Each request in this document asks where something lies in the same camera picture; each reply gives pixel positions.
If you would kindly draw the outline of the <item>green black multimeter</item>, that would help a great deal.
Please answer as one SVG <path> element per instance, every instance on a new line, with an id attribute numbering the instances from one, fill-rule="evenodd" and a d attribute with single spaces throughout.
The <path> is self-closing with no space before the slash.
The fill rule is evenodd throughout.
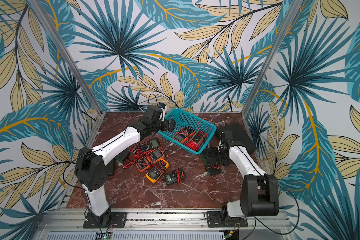
<path id="1" fill-rule="evenodd" d="M 203 150 L 201 156 L 202 156 L 202 159 L 204 162 L 204 167 L 205 167 L 205 150 Z M 206 168 L 205 167 L 205 169 L 210 176 L 220 174 L 222 171 L 221 168 Z"/>

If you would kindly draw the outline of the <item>orange grey multimeter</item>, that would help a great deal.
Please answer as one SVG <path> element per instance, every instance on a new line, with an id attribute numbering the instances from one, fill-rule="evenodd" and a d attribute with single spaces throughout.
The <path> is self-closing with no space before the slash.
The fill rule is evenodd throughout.
<path id="1" fill-rule="evenodd" d="M 173 139 L 183 145 L 196 133 L 196 130 L 190 126 L 184 126 L 173 136 Z"/>

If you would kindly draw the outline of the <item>small dark green multimeter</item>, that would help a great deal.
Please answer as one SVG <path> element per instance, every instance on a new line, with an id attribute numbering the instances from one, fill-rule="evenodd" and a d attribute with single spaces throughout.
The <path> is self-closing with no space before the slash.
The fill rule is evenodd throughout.
<path id="1" fill-rule="evenodd" d="M 177 168 L 165 175 L 164 180 L 166 185 L 180 184 L 185 177 L 186 175 L 183 169 Z"/>

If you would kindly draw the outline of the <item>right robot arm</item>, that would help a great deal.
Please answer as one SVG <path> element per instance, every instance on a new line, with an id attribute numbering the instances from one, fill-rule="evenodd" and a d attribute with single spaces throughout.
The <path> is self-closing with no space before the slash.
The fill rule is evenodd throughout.
<path id="1" fill-rule="evenodd" d="M 220 134 L 217 153 L 219 160 L 229 159 L 243 177 L 240 198 L 223 205 L 219 218 L 225 225 L 246 217 L 276 216 L 279 214 L 279 185 L 274 175 L 268 175 L 252 159 L 244 143 L 234 138 L 232 131 Z"/>

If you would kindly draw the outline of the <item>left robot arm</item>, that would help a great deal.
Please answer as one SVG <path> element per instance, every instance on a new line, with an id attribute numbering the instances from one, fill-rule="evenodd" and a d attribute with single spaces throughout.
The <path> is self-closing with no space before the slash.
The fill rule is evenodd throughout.
<path id="1" fill-rule="evenodd" d="M 80 149 L 75 175 L 87 195 L 89 214 L 97 226 L 104 228 L 112 223 L 111 208 L 105 193 L 108 177 L 106 166 L 122 151 L 147 136 L 158 131 L 172 132 L 176 122 L 165 119 L 167 109 L 164 103 L 148 106 L 143 117 L 115 137 L 91 149 Z"/>

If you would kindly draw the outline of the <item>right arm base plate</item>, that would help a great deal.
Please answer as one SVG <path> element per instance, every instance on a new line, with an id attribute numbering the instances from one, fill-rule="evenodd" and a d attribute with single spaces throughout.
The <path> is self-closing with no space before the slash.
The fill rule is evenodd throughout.
<path id="1" fill-rule="evenodd" d="M 208 211 L 204 213 L 209 228 L 246 228 L 248 222 L 241 217 L 229 217 L 219 211 Z"/>

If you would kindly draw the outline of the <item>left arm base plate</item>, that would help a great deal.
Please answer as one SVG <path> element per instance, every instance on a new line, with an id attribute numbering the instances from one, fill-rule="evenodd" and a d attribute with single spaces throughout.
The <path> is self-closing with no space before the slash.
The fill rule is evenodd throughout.
<path id="1" fill-rule="evenodd" d="M 83 224 L 84 229 L 123 229 L 125 227 L 127 212 L 105 212 L 96 216 L 89 211 Z"/>

